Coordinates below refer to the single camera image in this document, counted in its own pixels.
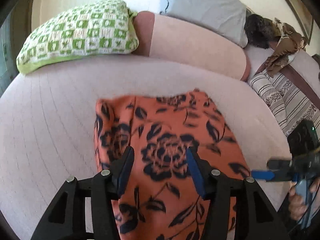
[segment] metal screw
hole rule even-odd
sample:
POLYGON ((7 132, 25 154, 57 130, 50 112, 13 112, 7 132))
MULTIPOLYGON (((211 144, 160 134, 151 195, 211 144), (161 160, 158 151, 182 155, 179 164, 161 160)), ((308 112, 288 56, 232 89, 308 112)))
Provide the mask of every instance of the metal screw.
POLYGON ((74 180, 75 180, 75 177, 71 175, 69 178, 66 179, 66 182, 71 183, 74 180))
POLYGON ((254 178, 253 177, 246 177, 246 181, 249 182, 249 183, 254 183, 254 178))
POLYGON ((220 171, 219 171, 219 170, 212 170, 212 171, 211 171, 211 174, 212 174, 213 176, 219 176, 219 175, 220 175, 220 171))
POLYGON ((101 171, 101 175, 102 176, 108 176, 110 174, 110 171, 109 170, 103 170, 101 171))

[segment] green patterned pillow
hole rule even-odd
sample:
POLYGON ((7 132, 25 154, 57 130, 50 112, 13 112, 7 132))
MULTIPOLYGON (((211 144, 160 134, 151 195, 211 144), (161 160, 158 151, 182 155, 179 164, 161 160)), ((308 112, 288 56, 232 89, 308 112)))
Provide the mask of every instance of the green patterned pillow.
POLYGON ((60 13, 35 29, 17 56, 20 73, 103 54, 128 54, 139 40, 124 1, 104 0, 60 13))

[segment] picture frame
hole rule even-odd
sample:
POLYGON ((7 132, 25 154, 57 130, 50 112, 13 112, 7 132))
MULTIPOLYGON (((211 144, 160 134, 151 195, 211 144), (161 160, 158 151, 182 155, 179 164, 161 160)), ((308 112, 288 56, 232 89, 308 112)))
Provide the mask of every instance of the picture frame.
POLYGON ((303 32, 302 35, 306 38, 307 43, 310 44, 314 22, 311 13, 301 0, 285 1, 288 3, 290 9, 294 13, 297 21, 299 22, 299 25, 303 32))

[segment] cable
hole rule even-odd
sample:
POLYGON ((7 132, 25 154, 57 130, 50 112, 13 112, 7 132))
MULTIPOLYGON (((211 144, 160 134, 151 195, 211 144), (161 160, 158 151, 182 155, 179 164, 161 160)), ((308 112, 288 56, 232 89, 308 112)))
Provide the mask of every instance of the cable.
POLYGON ((312 217, 314 217, 314 215, 317 214, 319 210, 320 210, 320 206, 317 208, 316 211, 313 212, 312 217))
POLYGON ((315 199, 316 199, 316 197, 317 197, 317 194, 318 194, 318 192, 319 192, 319 188, 320 188, 320 183, 319 183, 319 185, 318 185, 316 194, 315 194, 315 196, 313 197, 313 199, 312 199, 310 205, 308 206, 307 210, 304 212, 304 214, 303 214, 302 217, 299 219, 299 221, 297 222, 297 224, 296 224, 293 228, 290 229, 290 231, 288 232, 288 234, 292 233, 292 231, 293 231, 293 230, 299 225, 299 223, 302 221, 303 217, 304 217, 304 216, 308 213, 308 211, 311 209, 311 206, 312 206, 313 202, 315 201, 315 199))

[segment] striped cushion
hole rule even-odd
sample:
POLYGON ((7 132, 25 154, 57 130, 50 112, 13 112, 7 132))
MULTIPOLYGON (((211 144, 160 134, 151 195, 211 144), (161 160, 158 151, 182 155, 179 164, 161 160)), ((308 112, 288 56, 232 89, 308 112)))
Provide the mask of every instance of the striped cushion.
POLYGON ((249 85, 269 106, 280 128, 288 136, 301 120, 311 120, 320 134, 320 111, 284 75, 273 78, 266 70, 249 80, 249 85))

